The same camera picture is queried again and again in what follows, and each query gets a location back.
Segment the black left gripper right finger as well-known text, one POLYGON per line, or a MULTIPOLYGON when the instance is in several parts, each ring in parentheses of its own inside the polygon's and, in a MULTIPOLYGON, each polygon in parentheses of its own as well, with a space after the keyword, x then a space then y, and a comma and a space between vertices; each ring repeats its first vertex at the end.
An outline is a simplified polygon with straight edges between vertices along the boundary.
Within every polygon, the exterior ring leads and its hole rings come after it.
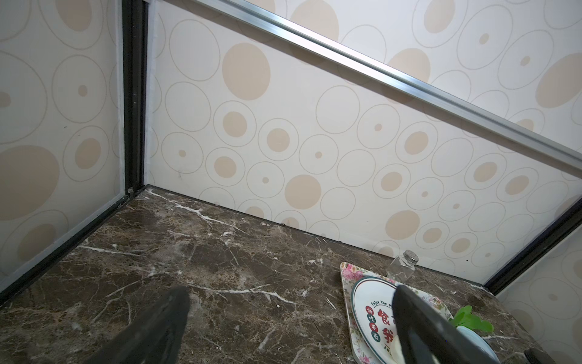
POLYGON ((393 313, 406 363, 495 363, 406 286, 393 296, 393 313))

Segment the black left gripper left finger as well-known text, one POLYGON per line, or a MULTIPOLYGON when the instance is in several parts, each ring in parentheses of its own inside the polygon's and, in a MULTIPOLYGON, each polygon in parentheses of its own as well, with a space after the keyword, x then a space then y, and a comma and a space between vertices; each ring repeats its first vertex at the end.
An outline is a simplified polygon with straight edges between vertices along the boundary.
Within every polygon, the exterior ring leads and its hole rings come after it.
POLYGON ((190 309, 185 286, 171 288, 87 363, 176 363, 190 309))

